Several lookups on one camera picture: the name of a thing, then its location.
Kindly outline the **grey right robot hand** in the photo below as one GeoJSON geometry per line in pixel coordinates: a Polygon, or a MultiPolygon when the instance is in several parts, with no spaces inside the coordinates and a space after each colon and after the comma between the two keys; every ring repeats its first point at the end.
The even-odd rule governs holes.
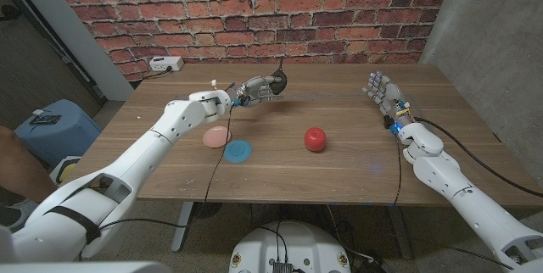
{"type": "Polygon", "coordinates": [[[415,122],[410,112],[410,104],[400,88],[381,71],[370,74],[367,87],[362,91],[377,104],[388,128],[392,125],[403,127],[415,122]]]}

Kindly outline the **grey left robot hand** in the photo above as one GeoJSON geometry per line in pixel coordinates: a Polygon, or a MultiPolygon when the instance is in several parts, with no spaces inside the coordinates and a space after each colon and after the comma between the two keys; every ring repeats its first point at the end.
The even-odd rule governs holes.
{"type": "Polygon", "coordinates": [[[256,76],[235,86],[230,92],[232,106],[249,108],[259,103],[278,100],[286,87],[282,76],[256,76]]]}

